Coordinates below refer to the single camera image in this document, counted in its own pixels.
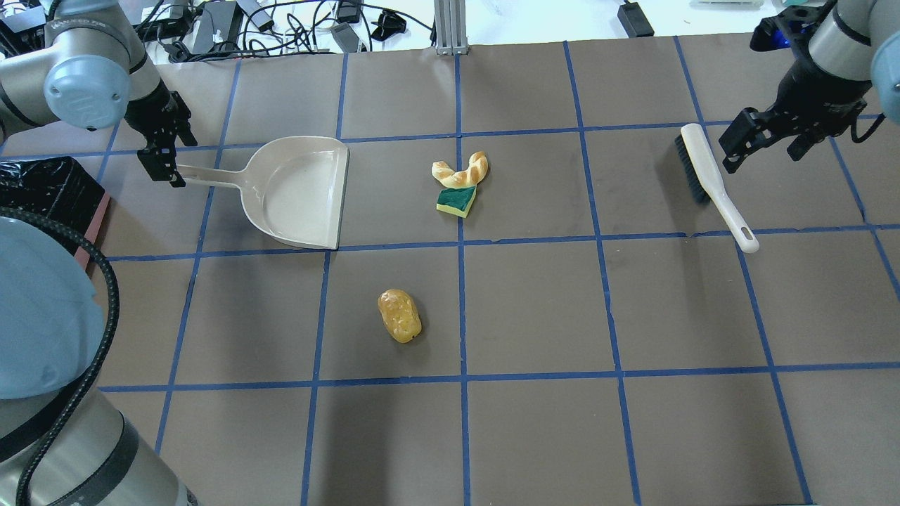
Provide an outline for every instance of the potato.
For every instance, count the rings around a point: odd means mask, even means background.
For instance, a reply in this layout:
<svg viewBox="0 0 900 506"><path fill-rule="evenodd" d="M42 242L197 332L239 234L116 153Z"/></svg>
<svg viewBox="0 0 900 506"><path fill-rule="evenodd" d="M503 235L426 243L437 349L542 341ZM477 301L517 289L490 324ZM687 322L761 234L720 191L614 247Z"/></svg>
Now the potato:
<svg viewBox="0 0 900 506"><path fill-rule="evenodd" d="M382 314L384 328L397 342L408 343L422 331L422 320L412 297L402 290L392 288L378 297L378 311Z"/></svg>

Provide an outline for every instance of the green and yellow sponge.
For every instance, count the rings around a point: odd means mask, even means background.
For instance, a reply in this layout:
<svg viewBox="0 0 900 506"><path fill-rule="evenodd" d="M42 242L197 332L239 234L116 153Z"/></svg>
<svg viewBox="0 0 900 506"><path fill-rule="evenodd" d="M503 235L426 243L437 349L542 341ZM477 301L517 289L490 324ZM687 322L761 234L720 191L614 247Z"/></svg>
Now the green and yellow sponge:
<svg viewBox="0 0 900 506"><path fill-rule="evenodd" d="M437 196L437 210L465 218L475 202L475 186L468 188L445 188Z"/></svg>

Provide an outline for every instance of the dustpan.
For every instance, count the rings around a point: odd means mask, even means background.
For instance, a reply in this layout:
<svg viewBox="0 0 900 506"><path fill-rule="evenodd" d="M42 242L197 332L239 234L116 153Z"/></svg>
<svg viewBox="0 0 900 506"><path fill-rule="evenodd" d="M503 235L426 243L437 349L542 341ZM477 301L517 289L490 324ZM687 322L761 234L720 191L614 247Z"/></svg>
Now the dustpan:
<svg viewBox="0 0 900 506"><path fill-rule="evenodd" d="M347 146L330 137L282 137L243 170L178 165L188 183L240 190L244 214L273 239L298 248L338 247Z"/></svg>

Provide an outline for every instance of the brush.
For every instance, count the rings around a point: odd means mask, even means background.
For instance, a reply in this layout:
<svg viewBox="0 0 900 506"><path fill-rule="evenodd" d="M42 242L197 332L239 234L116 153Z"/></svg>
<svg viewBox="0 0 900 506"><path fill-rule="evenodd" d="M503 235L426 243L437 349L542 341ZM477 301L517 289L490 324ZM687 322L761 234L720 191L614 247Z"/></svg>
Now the brush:
<svg viewBox="0 0 900 506"><path fill-rule="evenodd" d="M738 246L744 253L753 253L760 248L753 231L743 219L725 191L725 181L719 172L719 166L713 157L703 127L690 123L681 127L681 134L675 139L681 165L688 176L690 194L697 203L712 201L728 230L734 236Z"/></svg>

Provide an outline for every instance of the black bristles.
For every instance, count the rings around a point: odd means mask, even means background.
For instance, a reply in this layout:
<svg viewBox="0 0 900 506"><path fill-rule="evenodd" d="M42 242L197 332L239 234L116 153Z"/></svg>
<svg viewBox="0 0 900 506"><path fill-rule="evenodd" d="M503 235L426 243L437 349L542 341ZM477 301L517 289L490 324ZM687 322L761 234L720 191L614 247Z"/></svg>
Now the black bristles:
<svg viewBox="0 0 900 506"><path fill-rule="evenodd" d="M684 174L688 177L688 188L690 188L690 196L694 197L696 203L709 203L709 194L700 184L697 177L697 171L694 170L694 164L690 161L688 147L684 145L684 139L679 135L675 138L675 149L678 150L678 157L681 159L681 165L684 167Z"/></svg>

